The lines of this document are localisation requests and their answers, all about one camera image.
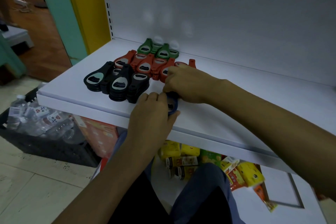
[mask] black plastic crate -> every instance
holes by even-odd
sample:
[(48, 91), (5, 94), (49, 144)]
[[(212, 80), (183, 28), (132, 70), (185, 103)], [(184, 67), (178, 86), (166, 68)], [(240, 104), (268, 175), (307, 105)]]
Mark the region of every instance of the black plastic crate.
[[(36, 92), (37, 88), (28, 92), (26, 101), (32, 101), (36, 97)], [(48, 140), (47, 138), (20, 134), (16, 131), (6, 129), (5, 126), (3, 126), (3, 124), (7, 123), (8, 112), (9, 108), (0, 114), (0, 136), (24, 153), (82, 166), (98, 166), (101, 158), (95, 154), (81, 133), (75, 135), (83, 137), (84, 142), (80, 144), (68, 144), (62, 140)]]

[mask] left hand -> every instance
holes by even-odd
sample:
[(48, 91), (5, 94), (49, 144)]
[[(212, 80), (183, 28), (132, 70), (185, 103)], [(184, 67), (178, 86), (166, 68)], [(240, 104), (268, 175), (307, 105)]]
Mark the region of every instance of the left hand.
[(167, 139), (179, 114), (176, 111), (168, 116), (165, 93), (142, 94), (131, 113), (125, 143), (132, 148), (132, 152), (145, 158), (147, 165)]

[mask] forearm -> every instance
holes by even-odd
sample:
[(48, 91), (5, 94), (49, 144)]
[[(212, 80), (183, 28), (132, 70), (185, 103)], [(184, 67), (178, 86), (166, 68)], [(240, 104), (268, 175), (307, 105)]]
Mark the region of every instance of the forearm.
[(206, 103), (249, 129), (297, 174), (336, 199), (336, 175), (331, 171), (336, 170), (334, 135), (227, 80), (214, 90)]
[(138, 153), (127, 141), (53, 224), (106, 224), (109, 221), (128, 188), (144, 169), (144, 164), (136, 159)]

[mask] hand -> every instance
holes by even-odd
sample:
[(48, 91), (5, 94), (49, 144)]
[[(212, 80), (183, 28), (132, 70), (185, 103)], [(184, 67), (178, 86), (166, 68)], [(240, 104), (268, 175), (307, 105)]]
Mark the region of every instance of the hand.
[(167, 96), (155, 92), (142, 94), (133, 109), (125, 143), (139, 153), (146, 165), (167, 139), (180, 112), (168, 116)]
[(168, 77), (163, 92), (175, 91), (190, 103), (206, 103), (209, 95), (221, 83), (221, 80), (193, 67), (180, 64), (168, 69)]

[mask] blue jeans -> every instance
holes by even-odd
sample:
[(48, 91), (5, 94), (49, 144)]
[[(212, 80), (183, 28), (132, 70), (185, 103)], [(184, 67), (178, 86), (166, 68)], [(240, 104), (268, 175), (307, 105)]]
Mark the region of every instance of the blue jeans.
[[(126, 136), (127, 132), (121, 133), (115, 144), (111, 158), (118, 151)], [(144, 170), (144, 174), (149, 181), (151, 180), (152, 163), (153, 161), (151, 161)], [(239, 217), (236, 201), (230, 190), (228, 178), (218, 166), (212, 163), (204, 164), (196, 169), (195, 173), (174, 202), (169, 215), (170, 219), (174, 224), (187, 224), (196, 214), (202, 203), (206, 201), (215, 189), (218, 188), (223, 192), (227, 205), (229, 206), (232, 224), (245, 224)]]

